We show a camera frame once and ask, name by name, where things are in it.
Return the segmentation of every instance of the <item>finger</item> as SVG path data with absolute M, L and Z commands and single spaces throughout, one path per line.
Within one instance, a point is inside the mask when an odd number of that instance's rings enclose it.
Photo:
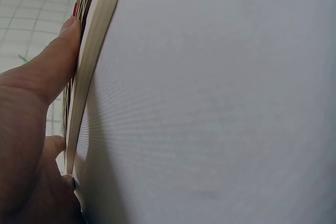
M 48 156 L 52 159 L 56 159 L 57 156 L 66 148 L 65 139 L 61 136 L 48 136 L 44 143 L 44 151 L 48 153 Z
M 3 73 L 0 85 L 29 90 L 51 104 L 75 74 L 79 45 L 80 21 L 72 17 L 37 57 Z
M 62 178 L 67 183 L 67 185 L 71 188 L 72 191 L 75 191 L 76 189 L 76 183 L 73 177 L 70 175 L 63 175 Z

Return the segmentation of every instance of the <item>hand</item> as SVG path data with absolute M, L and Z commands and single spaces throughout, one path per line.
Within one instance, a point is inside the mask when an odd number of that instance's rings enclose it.
M 84 223 L 73 179 L 62 177 L 60 136 L 45 137 L 49 105 L 75 73 L 80 22 L 27 64 L 0 74 L 0 223 Z

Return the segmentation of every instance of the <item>red page marker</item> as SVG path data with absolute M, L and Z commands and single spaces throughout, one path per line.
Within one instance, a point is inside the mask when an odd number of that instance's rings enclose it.
M 72 16 L 75 17 L 76 14 L 77 14 L 77 2 L 75 3 L 75 6 L 73 7 Z

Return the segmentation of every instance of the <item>white page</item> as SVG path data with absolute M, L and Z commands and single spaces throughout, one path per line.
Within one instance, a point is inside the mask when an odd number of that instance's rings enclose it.
M 76 157 L 92 223 L 334 223 L 335 3 L 119 0 Z

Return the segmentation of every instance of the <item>tile floor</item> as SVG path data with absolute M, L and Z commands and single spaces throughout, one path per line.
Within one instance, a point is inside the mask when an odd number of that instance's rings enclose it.
M 0 0 L 0 73 L 38 55 L 57 37 L 75 0 Z M 61 135 L 62 95 L 50 106 L 46 135 Z M 57 159 L 61 173 L 64 160 Z

